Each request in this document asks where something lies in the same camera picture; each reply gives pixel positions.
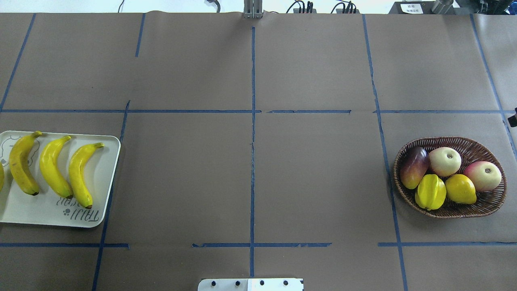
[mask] cartoon drawing on tray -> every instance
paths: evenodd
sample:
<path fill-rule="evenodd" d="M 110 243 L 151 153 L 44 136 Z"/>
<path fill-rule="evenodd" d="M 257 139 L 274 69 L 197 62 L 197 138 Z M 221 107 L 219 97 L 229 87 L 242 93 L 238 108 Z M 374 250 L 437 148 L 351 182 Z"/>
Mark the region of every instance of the cartoon drawing on tray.
<path fill-rule="evenodd" d="M 2 166 L 9 165 L 9 153 L 11 152 L 12 146 L 20 139 L 21 136 L 9 136 L 6 140 L 2 142 L 2 152 L 0 153 L 0 161 L 2 162 Z M 34 162 L 35 154 L 39 150 L 39 141 L 34 141 L 34 147 L 29 154 L 28 163 L 29 166 Z"/>

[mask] metal cylinder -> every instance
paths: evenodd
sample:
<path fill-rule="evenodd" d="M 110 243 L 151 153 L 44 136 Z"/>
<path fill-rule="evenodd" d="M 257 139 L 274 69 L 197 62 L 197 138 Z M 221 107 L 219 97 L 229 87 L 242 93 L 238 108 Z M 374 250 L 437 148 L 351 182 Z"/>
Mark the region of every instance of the metal cylinder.
<path fill-rule="evenodd" d="M 431 11 L 434 14 L 446 14 L 453 2 L 454 0 L 436 0 Z"/>

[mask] white label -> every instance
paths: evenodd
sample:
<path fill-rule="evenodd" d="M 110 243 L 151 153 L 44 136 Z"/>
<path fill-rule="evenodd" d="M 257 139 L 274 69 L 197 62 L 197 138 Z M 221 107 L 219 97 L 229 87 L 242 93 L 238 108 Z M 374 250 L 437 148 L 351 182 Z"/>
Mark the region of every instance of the white label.
<path fill-rule="evenodd" d="M 407 14 L 423 14 L 420 4 L 401 4 L 400 8 Z"/>

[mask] fruit basket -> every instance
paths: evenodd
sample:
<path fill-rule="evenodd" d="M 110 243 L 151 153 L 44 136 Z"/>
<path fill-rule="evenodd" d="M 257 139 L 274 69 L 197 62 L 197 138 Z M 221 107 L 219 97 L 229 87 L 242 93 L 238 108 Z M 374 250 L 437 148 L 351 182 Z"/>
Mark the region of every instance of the fruit basket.
<path fill-rule="evenodd" d="M 409 190 L 400 180 L 401 162 L 404 161 L 407 151 L 412 147 L 422 147 L 427 152 L 431 152 L 440 147 L 450 147 L 458 151 L 462 157 L 460 170 L 456 173 L 463 173 L 465 168 L 477 161 L 488 161 L 496 165 L 501 171 L 502 180 L 495 189 L 487 192 L 476 192 L 477 201 L 475 204 L 467 205 L 456 203 L 448 198 L 445 199 L 444 204 L 436 210 L 426 210 L 420 208 L 415 202 L 416 189 Z M 506 198 L 507 181 L 503 168 L 497 158 L 482 144 L 464 137 L 426 137 L 419 138 L 408 142 L 404 145 L 395 157 L 393 165 L 393 178 L 395 181 L 395 188 L 406 201 L 416 211 L 438 219 L 452 219 L 464 217 L 481 217 L 487 216 L 496 212 Z"/>

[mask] apple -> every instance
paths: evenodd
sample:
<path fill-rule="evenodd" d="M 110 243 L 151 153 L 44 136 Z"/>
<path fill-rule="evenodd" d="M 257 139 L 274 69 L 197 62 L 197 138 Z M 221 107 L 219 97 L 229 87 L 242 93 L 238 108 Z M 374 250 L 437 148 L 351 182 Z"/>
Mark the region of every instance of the apple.
<path fill-rule="evenodd" d="M 461 166 L 460 154 L 452 148 L 441 147 L 429 153 L 431 170 L 441 177 L 456 173 Z"/>
<path fill-rule="evenodd" d="M 463 174 L 472 181 L 476 191 L 491 191 L 499 186 L 501 179 L 501 171 L 490 162 L 475 162 L 463 171 Z"/>

